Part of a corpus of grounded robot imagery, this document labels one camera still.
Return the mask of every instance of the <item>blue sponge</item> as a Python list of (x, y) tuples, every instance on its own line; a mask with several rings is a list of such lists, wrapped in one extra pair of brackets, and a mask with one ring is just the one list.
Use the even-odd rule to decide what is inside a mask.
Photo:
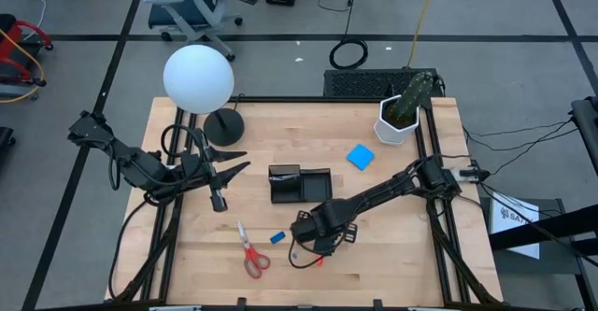
[(277, 233), (276, 235), (270, 237), (270, 242), (275, 245), (278, 241), (282, 240), (285, 237), (284, 232)]
[(374, 152), (370, 151), (369, 148), (366, 148), (363, 144), (358, 144), (349, 153), (347, 159), (363, 171), (374, 160), (374, 156)]

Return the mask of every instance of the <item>red scissors handle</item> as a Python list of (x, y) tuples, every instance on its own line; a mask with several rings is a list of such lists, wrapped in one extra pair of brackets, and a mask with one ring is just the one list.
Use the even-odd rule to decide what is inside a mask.
[(255, 251), (253, 246), (249, 246), (249, 248), (245, 248), (245, 260), (243, 264), (251, 277), (260, 278), (262, 270), (270, 266), (270, 259)]

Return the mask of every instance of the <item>scissor blade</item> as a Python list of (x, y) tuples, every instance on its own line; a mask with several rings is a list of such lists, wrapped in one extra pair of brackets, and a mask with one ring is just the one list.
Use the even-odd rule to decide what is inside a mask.
[(243, 224), (241, 221), (236, 222), (236, 227), (239, 229), (239, 235), (241, 235), (241, 240), (247, 240), (247, 235), (245, 234), (245, 228), (243, 228)]

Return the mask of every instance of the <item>black tray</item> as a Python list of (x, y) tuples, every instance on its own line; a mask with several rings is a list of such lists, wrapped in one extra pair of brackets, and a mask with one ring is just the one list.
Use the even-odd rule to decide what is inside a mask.
[(299, 165), (270, 165), (272, 204), (321, 203), (333, 197), (330, 169), (302, 170)]

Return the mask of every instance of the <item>wooden tabletop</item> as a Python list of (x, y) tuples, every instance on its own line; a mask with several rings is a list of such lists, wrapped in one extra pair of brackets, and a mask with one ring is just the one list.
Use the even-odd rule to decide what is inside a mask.
[[(440, 147), (445, 155), (467, 154), (455, 99), (433, 99)], [(289, 226), (298, 210), (315, 204), (270, 203), (268, 165), (301, 164), (302, 168), (332, 170), (334, 198), (348, 198), (402, 171), (418, 158), (415, 136), (400, 147), (377, 141), (374, 123), (378, 104), (241, 103), (237, 109), (246, 132), (239, 142), (221, 150), (244, 150), (243, 158), (215, 163), (220, 170), (244, 161), (251, 165), (223, 191), (229, 209), (212, 211), (209, 190), (185, 194), (173, 264), (170, 304), (236, 304), (246, 297), (251, 305), (442, 305), (433, 238), (424, 200), (407, 196), (361, 214), (355, 223), (355, 244), (343, 244), (322, 266), (305, 270), (291, 267), (287, 257), (291, 242)], [(160, 134), (174, 122), (176, 108), (168, 98), (155, 98), (143, 142), (144, 150), (160, 149)], [(205, 116), (201, 116), (201, 127)], [(420, 122), (429, 146), (425, 120)], [(347, 161), (358, 143), (369, 147), (376, 158), (360, 171)], [(447, 167), (467, 166), (469, 161), (445, 159)], [(462, 185), (463, 196), (478, 201), (473, 185)], [(128, 213), (142, 200), (133, 189)], [(491, 248), (481, 210), (455, 199), (453, 209), (463, 259), (496, 298), (502, 299)], [(121, 291), (147, 258), (155, 208), (146, 206), (131, 220), (124, 233), (115, 272), (115, 289)], [(248, 276), (236, 222), (243, 222), (250, 242), (271, 259), (260, 279)], [(276, 245), (269, 239), (285, 231)], [(298, 263), (315, 255), (299, 250)], [(447, 260), (453, 300), (459, 300), (454, 266)], [(162, 263), (157, 265), (152, 296), (157, 296)]]

